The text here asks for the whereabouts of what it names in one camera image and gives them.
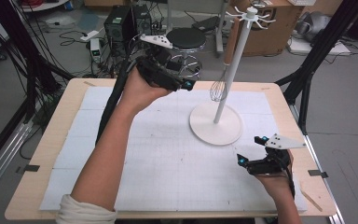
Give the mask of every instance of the stool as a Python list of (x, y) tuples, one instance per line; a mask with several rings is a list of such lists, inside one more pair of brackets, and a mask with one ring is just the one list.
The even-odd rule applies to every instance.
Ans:
[(172, 57), (172, 61), (182, 64), (179, 77), (197, 77), (200, 79), (202, 63), (189, 53), (197, 52), (204, 48), (206, 37), (198, 29), (194, 28), (177, 28), (167, 34), (168, 40), (172, 43), (173, 51), (179, 52), (180, 55)]

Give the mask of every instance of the electronic equipment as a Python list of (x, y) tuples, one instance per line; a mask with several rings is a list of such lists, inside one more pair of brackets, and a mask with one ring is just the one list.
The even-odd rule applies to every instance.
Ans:
[(315, 41), (314, 38), (324, 30), (329, 22), (330, 17), (325, 16), (320, 11), (306, 12), (298, 20), (295, 30), (312, 43)]
[(193, 23), (191, 27), (201, 30), (202, 32), (212, 31), (219, 24), (219, 17), (214, 16), (204, 21)]
[(113, 6), (103, 25), (109, 43), (129, 42), (136, 35), (129, 6)]
[(94, 62), (100, 63), (103, 60), (99, 38), (92, 38), (89, 41), (89, 52), (91, 53), (91, 57)]
[(138, 34), (152, 35), (152, 18), (146, 5), (132, 6), (133, 19)]
[(113, 57), (125, 57), (129, 50), (126, 42), (109, 42), (109, 47), (112, 50), (111, 54)]

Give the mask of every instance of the wire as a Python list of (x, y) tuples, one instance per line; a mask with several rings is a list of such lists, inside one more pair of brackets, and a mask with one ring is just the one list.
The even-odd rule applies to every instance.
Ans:
[(161, 19), (159, 20), (159, 24), (162, 24), (162, 22), (164, 21), (164, 16), (162, 15), (161, 10), (159, 10), (158, 3), (157, 3), (157, 9), (158, 9), (159, 15), (161, 16)]
[(78, 41), (78, 40), (75, 40), (73, 37), (69, 37), (69, 36), (64, 36), (64, 35), (68, 35), (68, 34), (71, 34), (71, 33), (76, 33), (76, 34), (82, 34), (83, 36), (87, 36), (86, 33), (83, 33), (83, 32), (80, 32), (80, 31), (69, 31), (69, 32), (65, 32), (63, 34), (60, 34), (59, 37), (62, 38), (62, 39), (68, 39), (68, 40), (65, 40), (63, 42), (61, 42), (61, 46), (69, 46), (73, 43), (82, 43), (82, 44), (86, 44), (87, 42), (84, 42), (84, 41)]
[[(17, 9), (17, 11), (19, 12), (19, 14), (22, 15), (22, 18), (27, 22), (27, 24), (30, 26), (32, 32), (35, 34), (34, 28), (30, 25), (31, 23), (29, 22), (28, 17), (25, 17), (25, 16), (24, 16), (25, 12), (24, 12), (23, 8), (22, 8), (22, 9), (19, 9), (19, 8), (17, 7), (17, 5), (16, 5), (15, 3), (13, 3), (13, 1), (11, 1), (11, 3), (12, 3), (12, 6)], [(55, 58), (55, 56), (50, 52), (50, 50), (49, 50), (49, 48), (48, 48), (48, 43), (47, 43), (47, 41), (46, 41), (46, 38), (43, 36), (43, 31), (41, 31), (41, 29), (40, 29), (39, 22), (38, 22), (37, 18), (35, 18), (35, 21), (36, 21), (36, 26), (39, 28), (40, 34), (42, 35), (43, 40), (44, 40), (44, 43), (43, 43), (42, 40), (38, 37), (38, 35), (35, 35), (37, 42), (39, 43), (39, 45), (40, 45), (41, 47), (44, 47), (44, 48), (48, 51), (51, 60), (53, 61), (53, 63), (54, 63), (57, 67), (58, 67), (58, 65), (59, 65), (65, 72), (69, 73), (69, 72), (62, 66), (62, 64), (60, 64), (60, 62)]]
[(194, 19), (194, 17), (192, 17), (190, 14), (188, 14), (188, 12), (185, 11), (185, 14), (187, 14), (187, 16), (189, 16), (191, 19), (193, 19), (194, 22), (198, 22), (198, 21), (196, 21), (196, 19)]
[(292, 195), (293, 195), (293, 198), (295, 198), (295, 195), (296, 195), (296, 191), (295, 191), (295, 183), (293, 181), (293, 175), (292, 175), (292, 160), (290, 159), (290, 155), (289, 155), (289, 165), (292, 164), (292, 166), (290, 167), (290, 170), (289, 168), (287, 167), (288, 165), (286, 165), (282, 160), (281, 158), (279, 158), (277, 155), (274, 155), (273, 156), (274, 160), (277, 161), (281, 168), (286, 172), (287, 174), (287, 178), (289, 180), (289, 187), (290, 187), (290, 190), (292, 191)]
[[(292, 38), (296, 38), (296, 39), (303, 39), (303, 38), (300, 38), (298, 36), (294, 36), (294, 35), (291, 35), (290, 38), (289, 38), (289, 41), (288, 41), (288, 46), (292, 46), (292, 41), (293, 39)], [(336, 46), (339, 45), (339, 44), (342, 44), (344, 45), (345, 47), (347, 48), (350, 48), (352, 50), (350, 50), (350, 52), (340, 52), (336, 55), (327, 55), (326, 58), (324, 58), (324, 61), (329, 63), (329, 64), (332, 64), (336, 61), (336, 59), (338, 57), (348, 57), (348, 56), (352, 56), (352, 55), (357, 55), (358, 54), (358, 40), (357, 39), (352, 39), (348, 36), (342, 36), (340, 38), (340, 40), (336, 43)], [(296, 56), (308, 56), (307, 53), (304, 53), (304, 54), (301, 54), (301, 53), (293, 53), (292, 51), (288, 50), (289, 53), (293, 54), (293, 55), (296, 55)], [(332, 56), (333, 57), (333, 60), (329, 61), (327, 59), (327, 57), (330, 57)]]
[(27, 93), (24, 84), (22, 83), (22, 80), (20, 78), (20, 74), (23, 74), (26, 77), (26, 74), (24, 72), (24, 70), (20, 67), (20, 65), (18, 64), (18, 62), (16, 61), (16, 59), (14, 58), (13, 54), (15, 54), (16, 56), (18, 56), (20, 58), (20, 55), (18, 54), (18, 52), (16, 52), (16, 50), (14, 50), (14, 48), (11, 47), (10, 44), (8, 44), (8, 42), (3, 38), (3, 36), (0, 34), (0, 43), (2, 44), (2, 46), (7, 50), (7, 55), (10, 57), (11, 61), (14, 64), (14, 67), (16, 69), (16, 73), (17, 76), (19, 78), (20, 84), (22, 86), (22, 89), (24, 90), (25, 94)]
[(34, 137), (34, 135), (35, 135), (40, 129), (41, 129), (41, 128), (40, 128), (40, 126), (39, 126), (39, 128), (37, 128), (37, 130), (34, 131), (34, 133), (31, 134), (31, 136), (27, 137), (27, 139), (25, 139), (25, 141), (21, 144), (21, 147), (20, 147), (20, 149), (19, 149), (20, 157), (22, 157), (23, 159), (25, 159), (25, 160), (27, 160), (27, 161), (30, 160), (32, 157), (26, 157), (26, 156), (24, 156), (22, 150), (24, 149), (25, 144), (26, 144), (32, 137)]
[(113, 88), (112, 94), (109, 96), (109, 99), (106, 103), (106, 107), (103, 110), (103, 114), (101, 117), (101, 121), (100, 121), (100, 126), (98, 129), (98, 134), (97, 134), (97, 139), (96, 139), (96, 143), (99, 141), (101, 134), (103, 133), (103, 130), (106, 126), (107, 121), (109, 120), (110, 116), (112, 115), (112, 113), (114, 112), (117, 102), (121, 96), (121, 93), (124, 90), (124, 86), (126, 84), (127, 81), (127, 75), (128, 75), (128, 62), (130, 61), (130, 56), (131, 53), (133, 51), (133, 49), (141, 42), (141, 40), (137, 40), (129, 49), (129, 51), (127, 52), (126, 58), (123, 61), (123, 63), (121, 64), (120, 67), (120, 72), (117, 76), (117, 80), (115, 83), (115, 87)]

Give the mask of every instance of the metal frame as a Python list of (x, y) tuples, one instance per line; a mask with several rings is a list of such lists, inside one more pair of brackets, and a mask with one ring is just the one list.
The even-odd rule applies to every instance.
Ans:
[(301, 66), (293, 74), (275, 82), (279, 86), (290, 83), (283, 93), (289, 105), (294, 105), (297, 96), (302, 92), (298, 126), (303, 134), (307, 134), (306, 122), (312, 77), (324, 58), (357, 17), (358, 0), (344, 0)]
[[(35, 109), (39, 110), (40, 108), (41, 104), (37, 103)], [(0, 147), (0, 178), (26, 141), (29, 133), (33, 129), (33, 126), (34, 123), (32, 122), (32, 119), (29, 121), (24, 121), (17, 127), (14, 132), (12, 132), (11, 136), (8, 138), (9, 141), (6, 143), (7, 146), (5, 147), (5, 150), (1, 150), (1, 148), (3, 149), (3, 146)]]
[[(206, 41), (196, 49), (179, 49), (177, 47), (172, 48), (173, 51), (180, 53), (180, 54), (172, 57), (172, 60), (177, 60), (178, 62), (181, 62), (181, 64), (182, 64), (182, 68), (178, 74), (179, 77), (197, 77), (197, 79), (200, 79), (200, 72), (202, 70), (202, 62), (200, 60), (198, 60), (196, 57), (190, 55), (190, 53), (194, 53), (194, 52), (202, 50), (205, 47), (205, 43), (206, 43)], [(189, 58), (192, 59), (192, 61), (194, 61), (194, 62), (189, 63), (188, 62)], [(185, 71), (188, 71), (191, 75), (182, 75), (182, 73)]]
[[(298, 114), (298, 110), (297, 110), (296, 106), (295, 105), (289, 105), (289, 108), (290, 108), (295, 120), (298, 121), (299, 114)], [(319, 163), (318, 157), (316, 156), (315, 150), (313, 149), (312, 143), (310, 142), (310, 137), (307, 134), (303, 134), (303, 137), (304, 137), (305, 143), (307, 144), (307, 148), (308, 148), (308, 150), (310, 152), (310, 155), (312, 156), (313, 160), (316, 163), (316, 166), (318, 167), (320, 172), (323, 172), (322, 165)], [(333, 200), (333, 203), (334, 203), (334, 205), (336, 206), (336, 209), (337, 209), (337, 213), (335, 215), (329, 217), (330, 223), (332, 223), (332, 224), (345, 224), (344, 218), (342, 217), (341, 212), (339, 211), (336, 199), (334, 198), (333, 192), (330, 189), (330, 186), (328, 185), (326, 178), (324, 178), (324, 184), (326, 185), (326, 188), (327, 188), (328, 192), (330, 193), (330, 196), (331, 196), (331, 198)]]
[[(55, 80), (52, 72), (56, 73), (66, 79), (74, 78), (75, 76), (63, 71), (61, 68), (52, 64), (41, 56), (37, 46), (34, 44), (32, 38), (26, 31), (19, 13), (11, 5), (8, 0), (0, 1), (0, 23), (7, 32), (10, 40), (16, 45), (21, 57), (24, 59), (26, 66), (21, 68), (27, 77), (27, 98), (21, 105), (19, 110), (7, 124), (5, 129), (0, 133), (0, 150), (7, 141), (16, 126), (20, 123), (22, 116), (25, 115), (25, 123), (34, 115), (35, 112), (35, 99), (36, 99), (36, 81), (40, 82), (39, 86), (44, 88), (44, 91), (57, 91), (60, 87)], [(7, 42), (0, 37), (0, 43), (6, 47)], [(8, 51), (10, 59), (16, 62), (16, 59)]]

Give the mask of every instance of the whisk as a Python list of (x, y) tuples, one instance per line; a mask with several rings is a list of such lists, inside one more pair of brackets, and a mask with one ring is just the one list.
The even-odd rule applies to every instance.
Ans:
[(225, 100), (227, 97), (226, 70), (232, 61), (232, 56), (234, 53), (234, 47), (235, 47), (235, 42), (237, 39), (237, 33), (238, 33), (239, 26), (240, 26), (240, 19), (236, 17), (234, 19), (234, 23), (232, 24), (231, 30), (229, 32), (229, 37), (228, 37), (227, 46), (226, 46), (226, 54), (225, 54), (225, 60), (224, 60), (225, 67), (223, 69), (223, 74), (218, 80), (216, 80), (213, 83), (213, 85), (210, 89), (211, 100), (216, 101), (216, 102)]

